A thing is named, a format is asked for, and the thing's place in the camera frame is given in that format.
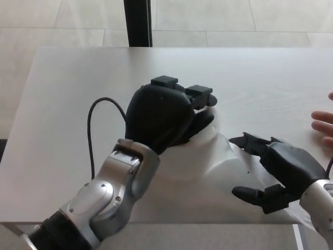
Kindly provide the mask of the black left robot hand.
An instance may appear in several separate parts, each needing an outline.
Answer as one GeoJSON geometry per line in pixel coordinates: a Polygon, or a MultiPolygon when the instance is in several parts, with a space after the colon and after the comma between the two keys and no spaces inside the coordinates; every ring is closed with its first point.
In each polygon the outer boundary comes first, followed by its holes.
{"type": "Polygon", "coordinates": [[[213,89],[202,85],[183,87],[178,79],[159,76],[141,86],[126,111],[125,138],[150,147],[158,155],[186,144],[210,125],[217,104],[213,89]]]}

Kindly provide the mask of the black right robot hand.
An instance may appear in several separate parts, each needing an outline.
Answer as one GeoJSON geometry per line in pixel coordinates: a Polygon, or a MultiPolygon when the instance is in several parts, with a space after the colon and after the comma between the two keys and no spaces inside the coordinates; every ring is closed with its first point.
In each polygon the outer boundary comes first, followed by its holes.
{"type": "Polygon", "coordinates": [[[233,195],[260,206],[265,214],[288,208],[311,184],[329,179],[326,170],[310,153],[274,137],[268,141],[244,132],[243,136],[231,138],[229,142],[250,155],[259,156],[260,164],[279,181],[263,191],[245,186],[232,189],[233,195]]]}

